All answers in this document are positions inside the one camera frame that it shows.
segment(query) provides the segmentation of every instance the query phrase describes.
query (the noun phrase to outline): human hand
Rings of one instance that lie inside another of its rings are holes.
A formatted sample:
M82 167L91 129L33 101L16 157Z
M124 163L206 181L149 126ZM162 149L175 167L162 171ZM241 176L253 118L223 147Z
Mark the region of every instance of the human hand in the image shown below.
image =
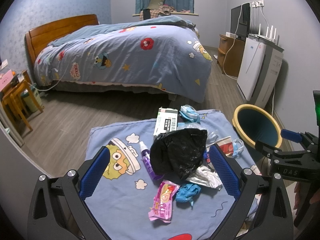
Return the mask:
M293 191L296 195L294 197L294 207L293 210L296 210L298 208L298 205L300 203L300 183L297 182L294 191ZM312 198L310 198L309 203L313 204L320 201L320 189L318 189L316 191L316 193L314 193L314 195L312 196Z

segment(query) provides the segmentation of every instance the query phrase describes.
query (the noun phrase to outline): trash bin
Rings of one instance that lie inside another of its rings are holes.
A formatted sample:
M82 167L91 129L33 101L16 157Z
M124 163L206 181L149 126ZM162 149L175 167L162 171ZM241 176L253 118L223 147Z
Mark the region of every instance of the trash bin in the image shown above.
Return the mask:
M256 141L259 140L277 148L282 143L279 124L260 107L249 104L238 106L233 114L232 124L254 162L263 157L254 148Z
M42 101L41 101L41 97L39 95L39 91L34 88L35 86L36 86L36 84L32 84L32 86L30 86L30 89L33 92L33 95L35 96L35 98L36 98L37 102L39 103L39 105L42 106ZM23 99L23 101L25 101L26 105L29 107L29 109L30 109L30 111L32 113L34 113L34 112L36 112L38 110L36 105L33 103L31 97L29 96L28 90L24 90L21 93L21 98Z

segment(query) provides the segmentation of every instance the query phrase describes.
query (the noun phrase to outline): white air purifier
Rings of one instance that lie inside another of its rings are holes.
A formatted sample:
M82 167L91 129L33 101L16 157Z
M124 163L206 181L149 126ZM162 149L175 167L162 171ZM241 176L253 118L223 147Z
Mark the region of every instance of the white air purifier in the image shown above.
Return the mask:
M237 79L237 88L246 103L265 108L276 84L282 59L282 48L249 34Z

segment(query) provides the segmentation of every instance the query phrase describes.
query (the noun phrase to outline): face mask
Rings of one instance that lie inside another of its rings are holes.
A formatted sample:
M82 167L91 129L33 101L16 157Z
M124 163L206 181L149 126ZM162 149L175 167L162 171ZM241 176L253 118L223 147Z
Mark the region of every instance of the face mask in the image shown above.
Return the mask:
M190 122L200 123L199 114L196 112L196 110L192 106L189 106L189 105L181 106L180 114L183 118L189 120Z
M235 158L239 153L241 153L243 151L244 143L240 139L235 139L232 142L232 145L233 145L233 155L232 155L232 157Z

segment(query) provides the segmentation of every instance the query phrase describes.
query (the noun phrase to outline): pillow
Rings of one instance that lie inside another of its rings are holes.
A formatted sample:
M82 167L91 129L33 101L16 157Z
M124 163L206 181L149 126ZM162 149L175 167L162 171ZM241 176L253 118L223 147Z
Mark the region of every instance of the pillow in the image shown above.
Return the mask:
M150 0L147 9L158 10L159 6L163 5L164 0Z

